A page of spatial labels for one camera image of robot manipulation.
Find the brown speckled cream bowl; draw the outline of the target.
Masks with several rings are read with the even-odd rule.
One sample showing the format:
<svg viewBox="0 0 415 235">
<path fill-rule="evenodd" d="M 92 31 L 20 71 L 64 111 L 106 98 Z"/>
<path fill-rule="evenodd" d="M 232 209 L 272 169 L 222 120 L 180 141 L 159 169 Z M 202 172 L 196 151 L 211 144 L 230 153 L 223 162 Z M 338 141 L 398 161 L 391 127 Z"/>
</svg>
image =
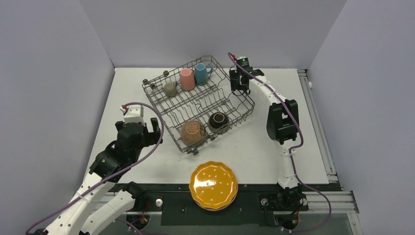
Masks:
<svg viewBox="0 0 415 235">
<path fill-rule="evenodd" d="M 187 121 L 181 128 L 180 137 L 186 146 L 200 146 L 204 143 L 206 129 L 197 120 Z"/>
</svg>

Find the blue mug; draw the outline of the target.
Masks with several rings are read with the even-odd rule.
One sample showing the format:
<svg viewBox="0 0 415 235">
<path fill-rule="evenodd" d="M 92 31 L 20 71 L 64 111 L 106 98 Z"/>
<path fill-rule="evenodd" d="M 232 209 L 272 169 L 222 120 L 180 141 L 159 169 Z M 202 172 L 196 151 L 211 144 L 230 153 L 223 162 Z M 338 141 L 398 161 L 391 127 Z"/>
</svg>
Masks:
<svg viewBox="0 0 415 235">
<path fill-rule="evenodd" d="M 212 72 L 212 66 L 198 63 L 194 69 L 194 78 L 196 85 L 205 85 L 208 82 Z"/>
</svg>

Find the grey wire dish rack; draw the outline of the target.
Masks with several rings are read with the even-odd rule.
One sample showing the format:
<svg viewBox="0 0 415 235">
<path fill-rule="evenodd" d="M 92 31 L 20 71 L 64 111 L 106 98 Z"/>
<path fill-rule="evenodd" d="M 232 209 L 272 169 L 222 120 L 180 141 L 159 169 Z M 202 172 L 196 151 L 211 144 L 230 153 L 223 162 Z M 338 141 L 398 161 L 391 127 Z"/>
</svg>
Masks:
<svg viewBox="0 0 415 235">
<path fill-rule="evenodd" d="M 179 83 L 182 69 L 194 69 L 198 63 L 212 66 L 213 73 L 205 85 L 196 85 L 191 91 L 177 86 L 177 94 L 167 97 L 163 91 L 167 83 Z M 144 79 L 142 87 L 151 105 L 161 114 L 165 130 L 172 137 L 181 152 L 198 154 L 199 149 L 208 141 L 218 136 L 208 127 L 209 117 L 217 112 L 229 118 L 228 127 L 232 129 L 244 122 L 253 112 L 255 102 L 241 91 L 231 91 L 228 69 L 212 56 L 203 55 L 174 69 L 165 69 L 153 79 Z M 188 121 L 199 121 L 206 129 L 206 134 L 199 142 L 186 145 L 180 136 L 181 128 Z"/>
</svg>

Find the dark patterned cream bowl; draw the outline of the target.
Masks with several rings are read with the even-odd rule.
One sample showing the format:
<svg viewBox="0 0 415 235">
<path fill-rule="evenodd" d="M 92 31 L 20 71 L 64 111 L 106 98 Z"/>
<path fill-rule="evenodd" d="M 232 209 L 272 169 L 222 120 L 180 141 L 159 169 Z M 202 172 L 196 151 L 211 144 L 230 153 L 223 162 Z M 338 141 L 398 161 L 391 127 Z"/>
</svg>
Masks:
<svg viewBox="0 0 415 235">
<path fill-rule="evenodd" d="M 223 134 L 230 128 L 230 119 L 223 112 L 216 112 L 210 115 L 208 119 L 208 128 L 214 134 Z"/>
</svg>

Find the grey ceramic mug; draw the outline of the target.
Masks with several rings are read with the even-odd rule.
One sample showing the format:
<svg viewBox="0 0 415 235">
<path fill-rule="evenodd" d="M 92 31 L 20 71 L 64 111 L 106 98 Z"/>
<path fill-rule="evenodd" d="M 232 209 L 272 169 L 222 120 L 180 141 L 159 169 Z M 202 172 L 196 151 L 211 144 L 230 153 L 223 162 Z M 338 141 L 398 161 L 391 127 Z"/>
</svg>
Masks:
<svg viewBox="0 0 415 235">
<path fill-rule="evenodd" d="M 168 82 L 164 85 L 163 91 L 167 97 L 174 97 L 177 94 L 177 82 Z"/>
</svg>

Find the pink cup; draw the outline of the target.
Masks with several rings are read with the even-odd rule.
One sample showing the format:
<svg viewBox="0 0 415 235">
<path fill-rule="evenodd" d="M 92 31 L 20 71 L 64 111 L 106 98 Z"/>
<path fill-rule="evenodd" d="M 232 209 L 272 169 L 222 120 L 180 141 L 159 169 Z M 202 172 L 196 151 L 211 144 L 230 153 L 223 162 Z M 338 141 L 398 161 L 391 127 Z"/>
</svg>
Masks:
<svg viewBox="0 0 415 235">
<path fill-rule="evenodd" d="M 182 69 L 179 73 L 180 86 L 185 91 L 191 91 L 195 88 L 195 77 L 193 70 L 186 68 Z"/>
</svg>

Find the yellow polka dot plate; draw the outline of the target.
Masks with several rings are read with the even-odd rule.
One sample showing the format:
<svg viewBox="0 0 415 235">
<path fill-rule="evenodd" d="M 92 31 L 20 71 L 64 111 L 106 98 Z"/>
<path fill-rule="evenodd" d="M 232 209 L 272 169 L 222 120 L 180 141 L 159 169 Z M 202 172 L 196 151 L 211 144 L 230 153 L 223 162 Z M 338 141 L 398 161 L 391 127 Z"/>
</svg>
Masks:
<svg viewBox="0 0 415 235">
<path fill-rule="evenodd" d="M 221 207 L 221 203 L 236 198 L 238 182 L 230 167 L 222 162 L 208 161 L 192 172 L 189 190 L 194 201 L 207 201 L 212 207 Z"/>
</svg>

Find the pink plate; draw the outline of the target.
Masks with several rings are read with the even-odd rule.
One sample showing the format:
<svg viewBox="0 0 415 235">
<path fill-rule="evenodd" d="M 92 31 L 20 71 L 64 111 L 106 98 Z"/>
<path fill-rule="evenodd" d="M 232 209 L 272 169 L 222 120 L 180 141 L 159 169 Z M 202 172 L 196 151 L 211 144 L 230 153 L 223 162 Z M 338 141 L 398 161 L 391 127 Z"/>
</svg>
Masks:
<svg viewBox="0 0 415 235">
<path fill-rule="evenodd" d="M 204 210 L 215 212 L 215 211 L 221 211 L 221 210 L 229 207 L 234 202 L 234 200 L 235 200 L 235 198 L 231 199 L 230 201 L 226 201 L 226 203 L 221 203 L 220 204 L 221 207 L 218 207 L 218 206 L 212 207 L 211 203 L 208 203 L 207 201 L 206 202 L 205 201 L 199 202 L 199 201 L 195 200 L 195 203 L 200 208 L 202 208 Z"/>
</svg>

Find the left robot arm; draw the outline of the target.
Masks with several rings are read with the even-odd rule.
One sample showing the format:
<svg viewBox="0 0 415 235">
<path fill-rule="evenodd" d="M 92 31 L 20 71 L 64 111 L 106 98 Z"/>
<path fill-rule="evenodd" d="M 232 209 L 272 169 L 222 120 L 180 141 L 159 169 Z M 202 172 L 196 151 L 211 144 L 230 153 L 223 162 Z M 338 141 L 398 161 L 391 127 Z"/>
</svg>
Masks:
<svg viewBox="0 0 415 235">
<path fill-rule="evenodd" d="M 139 157 L 145 147 L 157 148 L 162 143 L 165 124 L 151 118 L 153 130 L 145 122 L 115 123 L 116 140 L 101 151 L 90 166 L 78 192 L 70 202 L 53 212 L 56 218 L 45 228 L 37 229 L 36 235 L 77 235 L 100 199 L 131 168 L 143 161 Z"/>
</svg>

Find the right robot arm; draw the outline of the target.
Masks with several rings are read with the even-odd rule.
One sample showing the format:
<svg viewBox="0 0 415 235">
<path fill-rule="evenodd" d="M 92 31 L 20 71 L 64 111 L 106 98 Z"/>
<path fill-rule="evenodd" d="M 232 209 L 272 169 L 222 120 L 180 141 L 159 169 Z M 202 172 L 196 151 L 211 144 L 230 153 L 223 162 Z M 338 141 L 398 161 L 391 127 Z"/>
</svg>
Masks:
<svg viewBox="0 0 415 235">
<path fill-rule="evenodd" d="M 236 57 L 232 53 L 228 56 L 235 66 L 229 71 L 231 91 L 240 91 L 245 96 L 254 93 L 268 108 L 266 131 L 281 151 L 277 157 L 277 185 L 281 191 L 276 195 L 276 206 L 296 212 L 305 202 L 293 159 L 294 149 L 304 143 L 298 103 L 282 96 L 260 69 L 250 66 L 246 56 Z"/>
</svg>

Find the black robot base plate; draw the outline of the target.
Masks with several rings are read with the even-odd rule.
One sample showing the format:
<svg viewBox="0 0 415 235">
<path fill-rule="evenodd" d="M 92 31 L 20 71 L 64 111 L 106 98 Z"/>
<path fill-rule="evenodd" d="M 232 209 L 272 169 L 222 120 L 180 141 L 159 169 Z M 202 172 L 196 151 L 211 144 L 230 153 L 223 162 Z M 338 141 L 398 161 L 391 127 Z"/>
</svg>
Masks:
<svg viewBox="0 0 415 235">
<path fill-rule="evenodd" d="M 270 184 L 191 186 L 139 184 L 139 196 L 126 220 L 139 229 L 161 216 L 163 226 L 283 226 L 294 229 L 300 212 L 310 212 L 312 196 L 325 206 L 321 194 L 298 186 L 283 189 Z"/>
</svg>

